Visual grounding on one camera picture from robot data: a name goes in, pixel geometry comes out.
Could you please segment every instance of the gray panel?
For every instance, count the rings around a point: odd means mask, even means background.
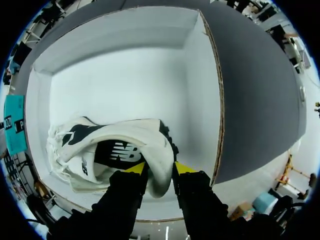
[[[123,9],[137,6],[171,6],[202,10],[208,8],[209,4],[210,0],[126,0]]]
[[[125,0],[99,0],[81,7],[77,11],[65,17],[58,22],[44,37],[34,46],[25,61],[23,62],[19,75],[17,77],[17,85],[15,86],[15,94],[25,95],[27,92],[30,69],[34,61],[43,53],[51,44],[53,44],[61,36],[65,35],[75,27],[90,21],[100,15],[118,11],[121,9]]]
[[[267,33],[221,2],[213,2],[204,16],[217,46],[224,86],[225,135],[216,179],[221,183],[289,149],[306,130],[306,108],[300,106],[292,64]]]

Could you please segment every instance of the cardboard box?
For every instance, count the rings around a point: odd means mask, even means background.
[[[233,213],[230,215],[229,219],[234,221],[240,217],[244,217],[245,220],[249,221],[253,217],[253,213],[255,212],[254,207],[252,204],[248,202],[241,203]]]
[[[67,32],[39,56],[29,76],[26,128],[41,181],[88,210],[103,196],[73,192],[48,161],[50,125],[81,116],[99,125],[161,119],[179,148],[177,160],[213,178],[224,132],[220,69],[211,31],[195,9],[125,9]],[[173,185],[159,199],[147,190],[137,214],[138,220],[182,217]]]

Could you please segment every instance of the shoelace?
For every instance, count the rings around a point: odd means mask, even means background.
[[[59,168],[59,172],[64,173],[66,168],[68,168],[68,164],[61,160],[61,156],[58,153],[59,144],[62,141],[63,136],[66,134],[73,134],[70,131],[62,131],[59,132],[59,127],[51,127],[48,131],[48,139],[50,152],[53,153],[54,161],[57,162],[61,167]]]

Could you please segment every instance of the cable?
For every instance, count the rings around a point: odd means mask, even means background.
[[[75,9],[75,10],[78,10],[81,1],[82,1],[82,0],[79,0],[78,6],[76,6],[76,9]]]
[[[305,75],[309,78],[309,80],[313,83],[313,85],[315,85],[318,89],[320,89],[320,86],[318,84],[316,84],[312,78],[309,76],[308,72],[306,71],[306,65],[305,65],[305,55],[306,55],[306,51],[307,51],[307,47],[304,48],[303,50],[303,53],[302,53],[302,64],[303,64],[303,67],[305,69],[304,73]]]
[[[42,222],[40,222],[38,220],[35,220],[35,219],[26,218],[25,220],[27,220],[28,222],[34,222],[34,223],[42,224]]]

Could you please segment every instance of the new balance logo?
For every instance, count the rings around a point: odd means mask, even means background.
[[[82,171],[85,175],[88,176],[88,170],[87,170],[87,160],[85,160],[85,158],[82,156],[81,157],[81,161],[82,161]]]
[[[138,148],[131,143],[116,142],[114,144],[110,159],[136,162],[141,159],[141,153]]]

